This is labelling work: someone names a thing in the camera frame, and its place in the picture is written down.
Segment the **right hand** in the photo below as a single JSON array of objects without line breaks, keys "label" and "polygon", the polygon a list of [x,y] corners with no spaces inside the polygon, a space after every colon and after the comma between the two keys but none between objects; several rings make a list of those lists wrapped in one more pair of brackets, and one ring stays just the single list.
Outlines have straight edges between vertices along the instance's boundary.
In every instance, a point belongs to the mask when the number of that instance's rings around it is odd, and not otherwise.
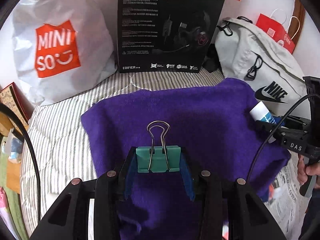
[{"label": "right hand", "polygon": [[298,169],[297,179],[300,183],[300,186],[304,185],[307,182],[308,176],[318,176],[315,188],[319,189],[319,175],[320,175],[319,163],[306,166],[304,163],[304,156],[299,154],[297,169]]}]

